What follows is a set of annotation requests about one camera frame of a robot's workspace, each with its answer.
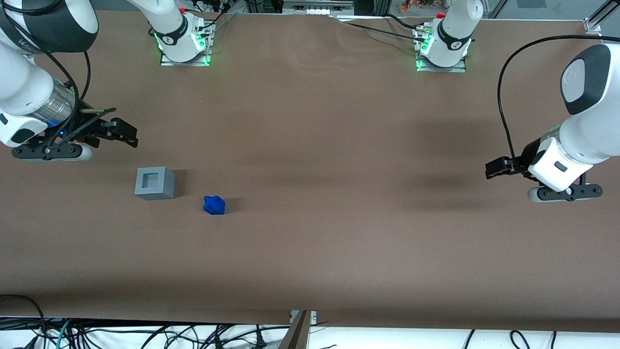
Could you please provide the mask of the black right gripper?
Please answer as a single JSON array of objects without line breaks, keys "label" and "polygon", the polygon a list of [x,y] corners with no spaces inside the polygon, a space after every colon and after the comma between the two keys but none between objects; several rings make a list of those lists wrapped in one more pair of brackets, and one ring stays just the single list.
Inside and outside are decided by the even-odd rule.
[{"label": "black right gripper", "polygon": [[126,121],[111,119],[105,121],[104,116],[110,111],[77,111],[68,121],[58,126],[51,136],[47,137],[46,147],[60,147],[70,141],[82,138],[118,139],[133,148],[138,146],[137,128]]}]

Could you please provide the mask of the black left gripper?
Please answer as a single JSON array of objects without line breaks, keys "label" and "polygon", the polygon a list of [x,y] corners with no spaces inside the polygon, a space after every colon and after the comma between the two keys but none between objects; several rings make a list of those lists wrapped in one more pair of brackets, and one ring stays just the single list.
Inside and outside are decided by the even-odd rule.
[{"label": "black left gripper", "polygon": [[539,181],[529,170],[545,155],[545,149],[540,149],[541,139],[535,139],[523,148],[521,156],[497,158],[486,163],[486,179],[503,175],[522,175],[526,179]]}]

